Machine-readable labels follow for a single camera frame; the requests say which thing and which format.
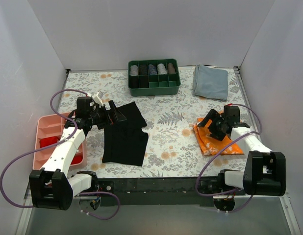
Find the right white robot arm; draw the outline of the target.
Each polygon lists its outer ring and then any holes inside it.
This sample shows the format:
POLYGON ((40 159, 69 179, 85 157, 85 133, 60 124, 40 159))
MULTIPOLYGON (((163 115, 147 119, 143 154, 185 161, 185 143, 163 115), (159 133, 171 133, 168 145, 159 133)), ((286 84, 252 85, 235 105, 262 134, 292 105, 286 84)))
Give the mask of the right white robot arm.
POLYGON ((259 134, 240 120, 240 105, 224 106, 222 113, 211 109, 199 127, 207 127, 210 137, 217 141, 230 139, 230 143, 217 152, 220 155, 235 144, 247 157, 243 171, 221 170, 213 178, 212 191, 201 176, 196 180, 196 190, 206 196, 226 195, 243 190, 248 195, 283 196, 286 192, 286 158, 281 152, 267 148, 259 134))

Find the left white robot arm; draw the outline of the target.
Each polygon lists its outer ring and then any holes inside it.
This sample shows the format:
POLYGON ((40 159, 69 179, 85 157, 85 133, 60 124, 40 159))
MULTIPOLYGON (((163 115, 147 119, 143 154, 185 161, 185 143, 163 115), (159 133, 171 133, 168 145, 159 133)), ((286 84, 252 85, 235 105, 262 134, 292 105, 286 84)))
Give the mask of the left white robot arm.
POLYGON ((79 97, 74 117, 67 117, 60 141, 53 144, 54 151, 39 170, 29 175, 33 206, 36 208, 67 210, 74 196, 85 192, 95 195, 99 184, 95 173, 77 173, 68 178, 71 162, 93 126, 109 127, 126 120, 114 102, 107 110, 98 97, 79 97))

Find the orange white patterned cloth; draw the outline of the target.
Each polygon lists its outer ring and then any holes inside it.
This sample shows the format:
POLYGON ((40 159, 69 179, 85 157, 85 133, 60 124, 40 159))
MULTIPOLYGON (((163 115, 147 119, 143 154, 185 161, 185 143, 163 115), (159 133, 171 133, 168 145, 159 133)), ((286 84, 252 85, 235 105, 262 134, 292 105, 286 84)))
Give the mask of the orange white patterned cloth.
POLYGON ((225 136, 222 141, 210 137, 211 132, 208 127, 212 121, 209 120, 205 127, 198 127, 201 121, 203 121, 202 117, 197 118, 197 123, 193 125, 193 130, 203 155, 215 155, 227 144, 231 143, 231 139, 228 136, 225 136))

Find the black boxer underwear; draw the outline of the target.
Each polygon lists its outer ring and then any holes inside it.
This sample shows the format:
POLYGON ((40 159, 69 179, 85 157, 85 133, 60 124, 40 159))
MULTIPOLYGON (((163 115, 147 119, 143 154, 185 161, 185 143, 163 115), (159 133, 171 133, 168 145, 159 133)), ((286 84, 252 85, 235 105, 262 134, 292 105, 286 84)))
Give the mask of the black boxer underwear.
POLYGON ((142 166, 149 136, 142 128, 147 126, 135 102, 118 107, 125 121, 104 129, 103 163, 142 166))

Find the light blue cloth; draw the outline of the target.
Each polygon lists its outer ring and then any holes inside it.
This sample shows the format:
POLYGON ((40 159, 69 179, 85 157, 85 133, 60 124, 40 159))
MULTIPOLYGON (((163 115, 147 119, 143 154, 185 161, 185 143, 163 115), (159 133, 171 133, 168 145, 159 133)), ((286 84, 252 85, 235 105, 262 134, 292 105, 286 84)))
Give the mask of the light blue cloth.
POLYGON ((196 65, 193 78, 193 95, 209 99, 227 100, 228 72, 222 69, 196 65))

